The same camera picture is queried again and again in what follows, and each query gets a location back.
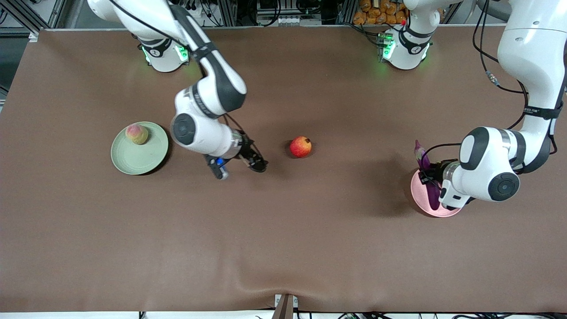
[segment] cable connector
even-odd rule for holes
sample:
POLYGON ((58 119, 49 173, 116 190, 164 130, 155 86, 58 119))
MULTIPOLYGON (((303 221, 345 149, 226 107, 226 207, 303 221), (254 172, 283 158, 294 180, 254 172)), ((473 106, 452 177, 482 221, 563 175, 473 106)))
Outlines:
POLYGON ((494 76, 494 74, 492 74, 492 72, 486 70, 486 76, 488 77, 488 79, 491 81, 492 84, 499 86, 500 83, 498 83, 498 79, 496 78, 496 76, 494 76))

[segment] red fruit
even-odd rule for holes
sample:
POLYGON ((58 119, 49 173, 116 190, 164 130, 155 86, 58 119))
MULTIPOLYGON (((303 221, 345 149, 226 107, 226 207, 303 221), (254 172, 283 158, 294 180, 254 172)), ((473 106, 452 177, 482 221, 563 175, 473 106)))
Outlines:
POLYGON ((311 152, 311 141, 305 136, 298 136, 291 141, 289 150, 298 158, 305 157, 311 152))

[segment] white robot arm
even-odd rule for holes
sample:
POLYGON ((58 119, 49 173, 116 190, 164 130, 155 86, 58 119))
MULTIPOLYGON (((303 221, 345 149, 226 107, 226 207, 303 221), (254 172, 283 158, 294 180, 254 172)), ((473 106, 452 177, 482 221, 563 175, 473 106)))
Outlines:
MULTIPOLYGON (((218 179, 225 179, 227 160, 239 157, 248 167, 262 173, 265 161, 253 149, 253 141, 218 121, 224 114, 240 108, 246 97, 246 85, 225 61, 215 45, 183 7, 166 0, 88 0, 99 17, 120 21, 144 43, 178 42, 187 47, 206 76, 175 96, 176 115, 171 124, 175 142, 183 148, 205 155, 218 179)), ((164 52, 169 48, 162 46, 164 52)), ((156 61, 180 60, 177 54, 165 54, 156 61)))
MULTIPOLYGON (((441 183, 439 201, 448 209, 461 208, 470 198, 509 199, 520 186, 518 174, 538 169, 549 156, 566 84, 567 0, 510 4, 513 10, 498 46, 498 61, 530 94, 523 127, 475 128, 462 141, 458 161, 443 161, 426 173, 441 183)), ((411 19, 411 26, 419 20, 413 14, 411 19)))

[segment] pile of potatoes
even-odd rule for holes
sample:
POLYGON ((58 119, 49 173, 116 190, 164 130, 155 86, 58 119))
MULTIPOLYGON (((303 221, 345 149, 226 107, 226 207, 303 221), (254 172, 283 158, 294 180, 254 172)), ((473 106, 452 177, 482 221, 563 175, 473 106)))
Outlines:
POLYGON ((372 6, 372 0, 359 0, 360 11, 354 14, 353 24, 399 24, 409 11, 403 3, 379 0, 380 7, 372 6))

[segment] table surface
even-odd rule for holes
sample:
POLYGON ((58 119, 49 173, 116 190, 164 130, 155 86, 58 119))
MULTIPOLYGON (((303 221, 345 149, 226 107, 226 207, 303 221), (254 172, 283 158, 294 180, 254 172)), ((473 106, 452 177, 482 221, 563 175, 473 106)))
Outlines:
MULTIPOLYGON (((207 31, 248 86, 233 116, 270 162, 217 181, 174 145, 150 175, 114 168, 130 123, 168 129, 195 64, 148 67, 127 32, 42 32, 0 116, 0 310, 237 310, 277 293, 313 311, 567 312, 567 134, 504 203, 434 219, 408 199, 423 145, 507 127, 472 28, 435 33, 415 70, 381 64, 350 28, 207 31), (285 144, 314 141, 305 159, 285 144)), ((488 28, 496 52, 502 28, 488 28)), ((517 83, 489 65, 504 86, 517 83)), ((431 154, 454 158, 457 148, 431 154)))

